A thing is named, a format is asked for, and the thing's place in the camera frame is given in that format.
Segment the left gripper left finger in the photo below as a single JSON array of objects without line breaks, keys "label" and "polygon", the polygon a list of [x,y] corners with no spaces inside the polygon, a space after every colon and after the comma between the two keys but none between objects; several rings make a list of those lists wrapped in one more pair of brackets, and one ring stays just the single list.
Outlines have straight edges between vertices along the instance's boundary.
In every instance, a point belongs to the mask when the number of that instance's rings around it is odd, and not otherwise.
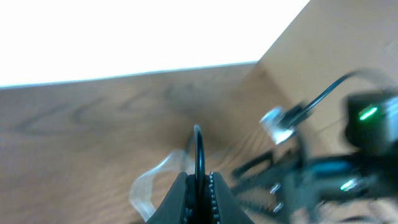
[{"label": "left gripper left finger", "polygon": [[146,224],[189,224],[195,210],[195,176],[181,172]]}]

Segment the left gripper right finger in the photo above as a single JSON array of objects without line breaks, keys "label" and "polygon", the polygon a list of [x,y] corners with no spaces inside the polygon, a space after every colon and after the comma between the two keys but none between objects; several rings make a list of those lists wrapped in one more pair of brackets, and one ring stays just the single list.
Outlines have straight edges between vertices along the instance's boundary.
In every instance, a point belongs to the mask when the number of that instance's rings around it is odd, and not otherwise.
[{"label": "left gripper right finger", "polygon": [[219,172],[210,172],[210,223],[254,224],[242,210]]}]

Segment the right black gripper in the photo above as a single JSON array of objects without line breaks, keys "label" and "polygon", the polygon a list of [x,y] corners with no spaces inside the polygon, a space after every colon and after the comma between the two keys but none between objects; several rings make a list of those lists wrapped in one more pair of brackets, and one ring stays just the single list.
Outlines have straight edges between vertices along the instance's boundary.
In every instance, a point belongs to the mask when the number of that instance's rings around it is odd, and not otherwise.
[{"label": "right black gripper", "polygon": [[297,149],[275,161],[274,151],[267,151],[233,170],[233,177],[239,180],[233,195],[256,187],[267,189],[275,198],[269,208],[244,200],[240,203],[271,218],[289,218],[302,208],[308,217],[318,218],[318,204],[323,199],[317,182],[341,170],[341,156],[310,158],[306,150]]}]

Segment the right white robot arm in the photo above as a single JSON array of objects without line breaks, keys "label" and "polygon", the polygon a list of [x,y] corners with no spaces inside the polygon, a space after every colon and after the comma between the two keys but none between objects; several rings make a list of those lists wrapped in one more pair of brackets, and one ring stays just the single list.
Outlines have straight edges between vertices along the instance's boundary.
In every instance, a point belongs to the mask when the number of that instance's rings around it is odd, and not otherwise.
[{"label": "right white robot arm", "polygon": [[243,178],[231,191],[239,195],[255,187],[267,189],[275,197],[272,209],[252,202],[244,205],[287,223],[289,216],[306,208],[317,219],[322,202],[349,202],[397,196],[397,93],[375,91],[346,98],[346,140],[357,150],[352,154],[309,158],[309,147],[296,131],[297,150],[288,151],[275,162],[272,152],[235,169],[241,177],[248,169],[268,160],[268,168]]}]

